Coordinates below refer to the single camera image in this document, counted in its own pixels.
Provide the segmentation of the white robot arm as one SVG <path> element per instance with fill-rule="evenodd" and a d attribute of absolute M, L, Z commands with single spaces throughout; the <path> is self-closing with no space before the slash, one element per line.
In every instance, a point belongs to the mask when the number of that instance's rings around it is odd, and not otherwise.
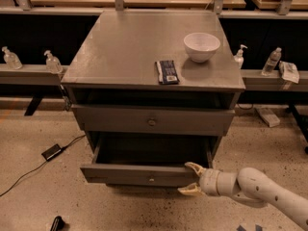
<path fill-rule="evenodd" d="M 179 188 L 181 194 L 226 196 L 253 208 L 270 204 L 308 231 L 308 200 L 281 187 L 262 171 L 245 167 L 236 173 L 222 172 L 193 162 L 186 162 L 185 166 L 195 172 L 198 181 Z"/>

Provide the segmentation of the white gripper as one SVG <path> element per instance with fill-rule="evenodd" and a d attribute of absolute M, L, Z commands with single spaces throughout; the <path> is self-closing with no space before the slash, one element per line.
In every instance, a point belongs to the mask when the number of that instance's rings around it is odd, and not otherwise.
<path fill-rule="evenodd" d="M 192 169 L 200 177 L 200 186 L 197 183 L 191 183 L 186 187 L 178 188 L 178 192 L 183 195 L 201 196 L 205 192 L 210 196 L 233 196 L 240 191 L 236 173 L 211 168 L 205 170 L 203 166 L 193 162 L 186 162 L 185 167 Z"/>

